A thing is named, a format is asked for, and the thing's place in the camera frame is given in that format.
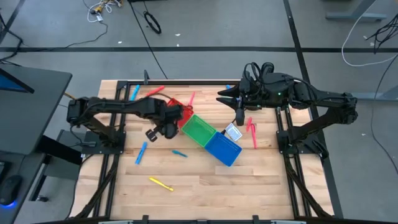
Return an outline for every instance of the marker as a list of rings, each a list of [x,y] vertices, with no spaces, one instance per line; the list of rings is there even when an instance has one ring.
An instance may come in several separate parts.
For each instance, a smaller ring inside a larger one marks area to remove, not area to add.
[[[195,97],[195,92],[192,93],[191,100],[189,100],[188,106],[192,106],[193,98]]]
[[[179,152],[179,151],[177,151],[177,150],[173,150],[172,152],[173,152],[174,154],[177,154],[177,155],[180,155],[180,156],[183,156],[183,157],[188,157],[188,156],[185,155],[184,153]]]
[[[163,89],[164,89],[164,86],[160,86],[160,87],[158,87],[158,88],[156,88],[156,89],[150,91],[149,93],[147,93],[147,96],[151,96],[151,95],[153,95],[153,94],[155,94],[155,93],[157,93],[158,91],[163,90]]]
[[[250,128],[251,128],[251,136],[253,138],[254,148],[257,149],[256,130],[254,129],[254,124],[251,124]]]
[[[141,161],[141,157],[144,154],[145,149],[147,148],[148,143],[144,142],[142,147],[141,147],[141,151],[139,151],[138,157],[136,159],[136,164],[139,165],[140,161]]]
[[[138,90],[139,90],[139,85],[136,85],[136,88],[134,89],[134,91],[133,91],[133,93],[132,93],[132,95],[131,95],[130,101],[133,101],[133,100],[136,99]]]
[[[249,128],[251,127],[251,117],[249,117],[249,119],[248,119],[248,125],[246,126],[246,132],[248,132],[249,131]]]
[[[170,191],[174,191],[174,189],[172,187],[166,186],[165,184],[163,184],[162,182],[158,181],[157,179],[155,179],[153,177],[149,177],[149,180],[155,182],[156,184],[159,184],[160,186],[162,186]]]

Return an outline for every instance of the monitor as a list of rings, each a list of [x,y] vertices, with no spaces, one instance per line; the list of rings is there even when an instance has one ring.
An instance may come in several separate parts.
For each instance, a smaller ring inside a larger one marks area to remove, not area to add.
[[[35,90],[0,68],[0,90],[33,93]]]

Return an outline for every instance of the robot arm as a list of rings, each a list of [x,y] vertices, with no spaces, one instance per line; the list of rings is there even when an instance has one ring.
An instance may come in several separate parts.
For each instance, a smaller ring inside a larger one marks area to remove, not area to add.
[[[273,64],[265,63],[260,76],[255,74],[255,80],[245,69],[238,85],[218,92],[221,96],[230,96],[217,100],[235,110],[238,126],[244,123],[244,110],[284,109],[287,105],[300,110],[310,106],[329,108],[323,116],[289,130],[290,143],[294,143],[329,125],[351,124],[358,117],[355,112],[357,99],[350,93],[320,91],[303,80],[273,71]]]
[[[97,97],[71,100],[68,105],[67,121],[72,126],[84,125],[90,131],[99,135],[105,146],[116,146],[119,133],[114,127],[105,126],[94,115],[98,113],[134,114],[140,118],[149,119],[155,125],[154,130],[146,132],[153,142],[156,133],[171,139],[178,133],[177,121],[182,119],[180,105],[168,107],[164,100],[145,97],[136,101],[107,100]]]

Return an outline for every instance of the green bin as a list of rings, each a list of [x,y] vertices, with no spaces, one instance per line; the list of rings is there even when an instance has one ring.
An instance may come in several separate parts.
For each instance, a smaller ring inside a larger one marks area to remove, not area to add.
[[[195,114],[185,123],[181,130],[201,147],[205,147],[207,142],[217,132],[215,128]]]

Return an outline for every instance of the wooden tabletop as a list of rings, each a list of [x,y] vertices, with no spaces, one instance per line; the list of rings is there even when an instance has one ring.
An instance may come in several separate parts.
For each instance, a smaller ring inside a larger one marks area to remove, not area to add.
[[[117,80],[103,80],[98,96],[113,99],[116,83]],[[141,86],[137,98],[157,87]],[[195,114],[222,131],[235,117],[231,108],[216,101],[217,91],[224,89],[221,85],[167,85],[162,93],[188,103],[195,91]],[[308,110],[291,109],[291,115],[296,126],[310,121]],[[253,215],[266,220],[293,218],[284,161],[277,149],[275,111],[265,108],[246,111],[246,120],[250,116],[256,125],[258,148],[253,148],[245,121],[244,126],[238,127],[243,137],[236,142],[243,150],[233,166],[227,167],[182,132],[171,140],[158,134],[158,140],[150,142],[145,132],[154,125],[149,120],[127,115],[126,148],[119,162],[111,218],[140,220],[143,215],[149,215],[151,220],[250,220]],[[109,124],[109,114],[99,114],[97,118]],[[140,165],[135,165],[144,141],[148,147]],[[173,154],[173,149],[188,157]],[[81,168],[71,216],[84,207],[96,190],[102,158],[93,156]],[[300,158],[308,190],[325,211],[333,213],[319,157],[302,154]],[[151,182],[149,177],[173,187],[174,191]],[[296,192],[303,215],[301,194]]]

